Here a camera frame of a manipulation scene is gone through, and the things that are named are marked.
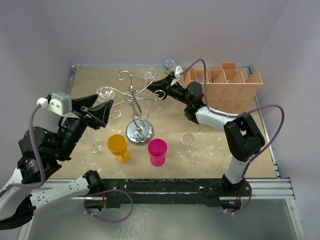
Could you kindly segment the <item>tall clear champagne flute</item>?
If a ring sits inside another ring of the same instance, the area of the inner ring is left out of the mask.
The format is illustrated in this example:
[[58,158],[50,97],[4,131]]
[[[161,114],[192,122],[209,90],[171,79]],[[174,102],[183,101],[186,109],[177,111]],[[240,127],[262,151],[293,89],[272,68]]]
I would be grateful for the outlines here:
[[140,77],[143,79],[143,89],[140,93],[140,97],[145,99],[146,101],[151,101],[156,99],[157,97],[149,91],[146,86],[155,80],[157,75],[157,70],[153,67],[145,67],[140,71]]

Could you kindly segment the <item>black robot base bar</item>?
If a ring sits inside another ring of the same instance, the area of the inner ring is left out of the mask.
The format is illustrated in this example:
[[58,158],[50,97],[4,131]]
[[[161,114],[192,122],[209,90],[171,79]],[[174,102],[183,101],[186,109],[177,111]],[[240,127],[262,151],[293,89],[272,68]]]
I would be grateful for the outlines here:
[[102,180],[108,208],[122,204],[205,205],[238,210],[242,206],[239,189],[229,189],[221,179],[117,179]]

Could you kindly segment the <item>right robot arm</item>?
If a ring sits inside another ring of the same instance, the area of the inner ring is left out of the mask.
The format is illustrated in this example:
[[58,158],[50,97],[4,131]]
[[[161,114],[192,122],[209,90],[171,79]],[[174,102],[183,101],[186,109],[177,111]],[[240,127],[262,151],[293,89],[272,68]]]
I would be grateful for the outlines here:
[[249,161],[265,145],[265,138],[253,117],[250,114],[230,116],[207,106],[203,102],[202,85],[198,82],[193,81],[184,88],[168,75],[149,83],[146,88],[162,100],[169,96],[185,104],[184,114],[189,121],[224,132],[232,158],[222,176],[222,190],[228,196],[235,195],[244,183],[244,172]]

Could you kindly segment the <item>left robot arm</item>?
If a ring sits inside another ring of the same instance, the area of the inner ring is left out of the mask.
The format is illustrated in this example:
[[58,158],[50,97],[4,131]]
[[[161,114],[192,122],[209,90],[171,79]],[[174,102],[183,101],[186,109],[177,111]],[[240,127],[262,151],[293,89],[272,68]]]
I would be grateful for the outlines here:
[[[16,229],[30,222],[36,211],[63,199],[90,194],[98,196],[105,190],[96,170],[89,170],[78,179],[54,189],[32,194],[62,166],[71,160],[71,153],[87,128],[98,130],[107,126],[114,101],[97,106],[97,94],[72,99],[64,92],[49,94],[36,102],[28,121],[28,131],[18,142],[21,158],[0,191],[0,229]],[[34,126],[40,109],[47,109],[60,117],[57,132]]]

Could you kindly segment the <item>chrome wine glass rack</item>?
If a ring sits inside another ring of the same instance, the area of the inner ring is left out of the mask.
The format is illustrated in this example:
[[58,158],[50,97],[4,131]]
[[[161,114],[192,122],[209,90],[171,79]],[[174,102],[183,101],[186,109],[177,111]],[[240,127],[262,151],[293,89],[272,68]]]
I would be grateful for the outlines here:
[[141,98],[141,90],[136,90],[133,84],[132,74],[127,70],[122,70],[118,73],[117,77],[119,81],[124,81],[126,76],[130,79],[130,85],[127,92],[122,92],[114,87],[115,94],[121,94],[125,96],[124,100],[119,103],[114,103],[113,106],[118,106],[124,103],[128,103],[132,108],[131,122],[127,125],[125,130],[125,136],[127,140],[134,145],[145,145],[149,143],[154,135],[154,128],[148,121],[150,116],[149,112],[142,109],[139,100],[145,100]]

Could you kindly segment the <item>short clear wine glass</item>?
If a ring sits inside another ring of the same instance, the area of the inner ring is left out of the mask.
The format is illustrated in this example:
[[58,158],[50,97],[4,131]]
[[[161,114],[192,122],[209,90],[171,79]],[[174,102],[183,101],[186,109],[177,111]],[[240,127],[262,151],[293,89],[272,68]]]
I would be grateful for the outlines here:
[[195,146],[195,137],[192,133],[185,133],[180,138],[180,147],[178,149],[178,156],[182,160],[191,157],[192,151]]

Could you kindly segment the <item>small jar blue patterned lid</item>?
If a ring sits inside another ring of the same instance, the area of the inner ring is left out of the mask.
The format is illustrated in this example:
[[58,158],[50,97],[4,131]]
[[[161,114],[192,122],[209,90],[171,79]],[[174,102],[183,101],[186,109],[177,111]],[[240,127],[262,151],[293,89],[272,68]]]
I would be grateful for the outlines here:
[[164,68],[167,73],[170,73],[174,69],[175,66],[176,66],[176,62],[172,59],[167,59],[164,62]]

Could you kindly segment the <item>clear glass left side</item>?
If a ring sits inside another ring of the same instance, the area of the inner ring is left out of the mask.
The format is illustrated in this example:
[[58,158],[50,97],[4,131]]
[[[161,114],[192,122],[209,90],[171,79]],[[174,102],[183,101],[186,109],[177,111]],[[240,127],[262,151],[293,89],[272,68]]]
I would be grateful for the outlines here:
[[102,150],[101,142],[95,136],[95,130],[89,127],[86,128],[85,132],[83,133],[82,137],[85,140],[86,144],[89,147],[90,154],[99,153]]

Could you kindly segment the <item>yellow plastic goblet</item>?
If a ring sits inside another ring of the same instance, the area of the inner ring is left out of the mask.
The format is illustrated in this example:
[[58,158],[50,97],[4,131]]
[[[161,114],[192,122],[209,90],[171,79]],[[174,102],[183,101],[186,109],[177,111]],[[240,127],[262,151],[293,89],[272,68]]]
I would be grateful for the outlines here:
[[106,145],[109,151],[115,155],[115,159],[118,163],[125,164],[130,160],[131,154],[128,151],[127,141],[123,135],[112,135],[107,140]]

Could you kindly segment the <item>pink plastic goblet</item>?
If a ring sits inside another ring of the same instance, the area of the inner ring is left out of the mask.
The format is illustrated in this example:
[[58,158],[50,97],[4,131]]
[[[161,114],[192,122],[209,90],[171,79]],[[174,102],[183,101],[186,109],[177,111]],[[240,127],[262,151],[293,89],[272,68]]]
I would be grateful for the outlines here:
[[165,163],[168,145],[163,139],[155,138],[151,140],[147,150],[150,156],[150,163],[154,167],[161,167]]

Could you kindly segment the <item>peach plastic organizer box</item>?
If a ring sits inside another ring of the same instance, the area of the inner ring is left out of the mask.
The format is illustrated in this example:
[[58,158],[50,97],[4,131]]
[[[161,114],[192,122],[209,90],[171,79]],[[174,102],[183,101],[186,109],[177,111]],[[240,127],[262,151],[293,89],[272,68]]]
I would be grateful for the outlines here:
[[206,69],[192,67],[179,80],[184,88],[191,82],[200,83],[205,104],[231,114],[245,112],[263,86],[258,71],[248,75],[247,70],[238,68],[235,62],[222,62],[220,67]]

